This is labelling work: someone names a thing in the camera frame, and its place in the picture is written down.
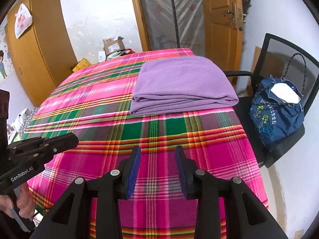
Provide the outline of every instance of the black cable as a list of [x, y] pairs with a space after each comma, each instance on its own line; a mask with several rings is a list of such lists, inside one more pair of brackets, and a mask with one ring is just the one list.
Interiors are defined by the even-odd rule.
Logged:
[[177, 48], [180, 48], [180, 41], [179, 41], [179, 33], [178, 33], [178, 25], [177, 25], [177, 16], [176, 16], [176, 8], [175, 8], [175, 1], [171, 0], [172, 2], [172, 9], [173, 9], [173, 18], [174, 18], [174, 25], [175, 25], [175, 34], [176, 34], [176, 44]]
[[37, 214], [39, 214], [40, 212], [44, 211], [44, 210], [48, 210], [48, 209], [51, 209], [50, 207], [45, 207], [45, 208], [42, 208], [40, 211], [37, 211], [33, 216], [32, 218], [34, 218]]

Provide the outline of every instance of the cartoon boy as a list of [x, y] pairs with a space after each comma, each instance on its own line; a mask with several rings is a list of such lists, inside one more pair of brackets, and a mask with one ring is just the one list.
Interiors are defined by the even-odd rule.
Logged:
[[2, 63], [3, 56], [4, 56], [4, 53], [2, 50], [0, 50], [0, 72], [3, 76], [3, 78], [5, 79], [7, 77], [7, 74], [5, 73], [4, 64]]

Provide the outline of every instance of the blue bag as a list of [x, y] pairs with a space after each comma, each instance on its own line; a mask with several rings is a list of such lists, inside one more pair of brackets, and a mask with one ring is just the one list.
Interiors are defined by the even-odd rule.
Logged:
[[[285, 79], [290, 63], [296, 55], [300, 55], [305, 63], [305, 75], [301, 94], [292, 82]], [[272, 75], [270, 75], [260, 82], [260, 86], [253, 98], [249, 114], [259, 132], [261, 140], [269, 150], [272, 149], [274, 142], [294, 133], [300, 128], [304, 121], [304, 111], [300, 103], [285, 103], [270, 90], [276, 83], [286, 83], [301, 98], [300, 102], [302, 102], [306, 72], [306, 61], [303, 55], [296, 53], [289, 60], [282, 78], [273, 78]]]

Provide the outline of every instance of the screw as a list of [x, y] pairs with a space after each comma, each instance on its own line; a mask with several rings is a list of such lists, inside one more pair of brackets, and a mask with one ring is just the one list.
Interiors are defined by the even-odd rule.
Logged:
[[241, 183], [241, 178], [239, 178], [239, 177], [234, 177], [234, 178], [232, 178], [232, 181], [233, 181], [234, 183], [239, 184], [239, 183]]
[[197, 169], [197, 170], [195, 171], [195, 173], [196, 173], [197, 175], [204, 175], [204, 174], [205, 174], [205, 171], [204, 171], [203, 169]]
[[81, 178], [81, 177], [75, 179], [75, 183], [76, 183], [76, 184], [81, 184], [81, 183], [83, 183], [83, 182], [84, 182], [84, 179]]
[[111, 171], [111, 175], [112, 175], [112, 176], [117, 176], [117, 175], [119, 175], [119, 174], [120, 174], [120, 171], [117, 170], [117, 169], [114, 169], [114, 170]]

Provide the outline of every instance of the yellow box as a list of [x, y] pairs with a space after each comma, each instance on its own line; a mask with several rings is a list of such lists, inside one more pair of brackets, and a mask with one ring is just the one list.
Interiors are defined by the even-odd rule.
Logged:
[[81, 70], [83, 68], [89, 67], [91, 64], [89, 61], [87, 61], [85, 58], [82, 58], [82, 60], [72, 69], [73, 72], [76, 72], [78, 70]]

